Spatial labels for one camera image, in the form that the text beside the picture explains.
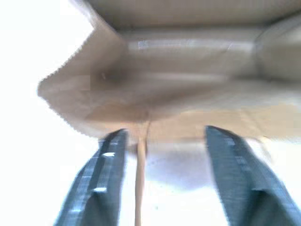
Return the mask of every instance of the white background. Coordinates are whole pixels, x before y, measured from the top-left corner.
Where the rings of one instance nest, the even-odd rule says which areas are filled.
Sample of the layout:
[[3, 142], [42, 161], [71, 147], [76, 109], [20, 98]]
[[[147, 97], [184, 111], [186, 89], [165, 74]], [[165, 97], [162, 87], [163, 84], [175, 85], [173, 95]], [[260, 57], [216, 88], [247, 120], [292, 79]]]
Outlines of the white background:
[[39, 81], [92, 31], [67, 0], [1, 1], [0, 225], [52, 225], [97, 140], [37, 97]]

